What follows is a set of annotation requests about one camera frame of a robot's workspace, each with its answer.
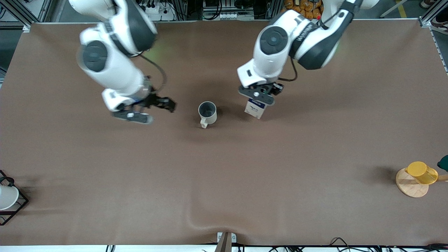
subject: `round wooden base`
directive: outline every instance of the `round wooden base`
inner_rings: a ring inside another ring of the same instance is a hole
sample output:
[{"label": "round wooden base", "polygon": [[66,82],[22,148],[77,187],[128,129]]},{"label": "round wooden base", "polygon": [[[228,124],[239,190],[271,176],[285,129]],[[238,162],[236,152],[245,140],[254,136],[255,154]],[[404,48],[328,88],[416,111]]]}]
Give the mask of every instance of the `round wooden base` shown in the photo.
[{"label": "round wooden base", "polygon": [[428,185],[419,184],[411,175],[407,174],[404,168],[396,173],[395,183],[402,193],[412,198],[423,197],[429,189]]}]

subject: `white mug with black handle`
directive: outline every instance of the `white mug with black handle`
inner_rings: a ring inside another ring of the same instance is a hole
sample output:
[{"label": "white mug with black handle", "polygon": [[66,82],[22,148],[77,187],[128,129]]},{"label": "white mug with black handle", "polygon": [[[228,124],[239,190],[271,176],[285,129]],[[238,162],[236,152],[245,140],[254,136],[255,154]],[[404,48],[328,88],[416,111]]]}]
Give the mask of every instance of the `white mug with black handle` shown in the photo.
[{"label": "white mug with black handle", "polygon": [[216,114],[216,105],[211,101],[204,101],[199,105],[199,115],[201,116],[202,128],[207,128],[209,124],[216,122],[218,115]]},{"label": "white mug with black handle", "polygon": [[7,180],[7,186],[0,185],[0,210],[5,210],[12,207],[19,198],[19,189],[14,186],[14,179],[10,177],[1,177],[0,183]]}]

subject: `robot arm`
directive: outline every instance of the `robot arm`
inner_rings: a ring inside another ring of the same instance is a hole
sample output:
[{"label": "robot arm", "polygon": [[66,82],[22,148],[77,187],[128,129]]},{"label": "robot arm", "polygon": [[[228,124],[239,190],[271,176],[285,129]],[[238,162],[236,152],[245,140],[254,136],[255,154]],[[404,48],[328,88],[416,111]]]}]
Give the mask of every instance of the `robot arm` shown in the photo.
[{"label": "robot arm", "polygon": [[273,19],[258,35],[252,60],[237,69],[240,94],[274,104],[272,95],[283,90],[276,83],[288,56],[307,70],[324,67],[333,57],[339,40],[353,20],[362,0],[346,0],[324,29],[293,10]]},{"label": "robot arm", "polygon": [[[83,13],[108,13],[110,0],[70,0],[86,3],[97,9]],[[157,96],[149,77],[129,59],[154,44],[157,30],[134,0],[114,0],[116,14],[87,28],[80,34],[81,50],[78,64],[98,84],[105,87],[102,96],[106,107],[118,119],[149,124],[152,117],[142,113],[144,108],[156,106],[173,112],[176,103],[168,97]]]}]

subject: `pile of potatoes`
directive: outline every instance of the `pile of potatoes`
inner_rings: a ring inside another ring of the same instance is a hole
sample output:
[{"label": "pile of potatoes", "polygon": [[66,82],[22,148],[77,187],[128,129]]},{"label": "pile of potatoes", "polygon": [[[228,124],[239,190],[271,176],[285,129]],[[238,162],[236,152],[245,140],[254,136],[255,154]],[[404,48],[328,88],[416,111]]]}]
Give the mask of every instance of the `pile of potatoes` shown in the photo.
[{"label": "pile of potatoes", "polygon": [[323,12],[322,0],[319,0],[318,2],[308,0],[284,0],[284,7],[285,8],[281,10],[281,12],[292,9],[308,19],[320,18]]}]

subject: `black metal rack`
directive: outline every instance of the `black metal rack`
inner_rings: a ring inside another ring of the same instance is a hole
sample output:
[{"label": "black metal rack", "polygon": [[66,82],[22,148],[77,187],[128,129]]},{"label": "black metal rack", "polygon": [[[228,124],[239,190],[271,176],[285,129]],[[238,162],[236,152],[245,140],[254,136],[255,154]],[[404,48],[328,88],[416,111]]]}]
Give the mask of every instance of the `black metal rack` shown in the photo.
[{"label": "black metal rack", "polygon": [[[0,170],[0,177],[6,177],[6,174],[3,173],[2,170]],[[9,220],[11,220],[12,217],[14,217],[28,202],[29,200],[25,197],[25,195],[23,195],[23,193],[20,191],[19,188],[17,188],[19,190],[19,198],[17,199],[16,203],[6,209],[6,210],[0,210],[0,226],[5,225]]]}]

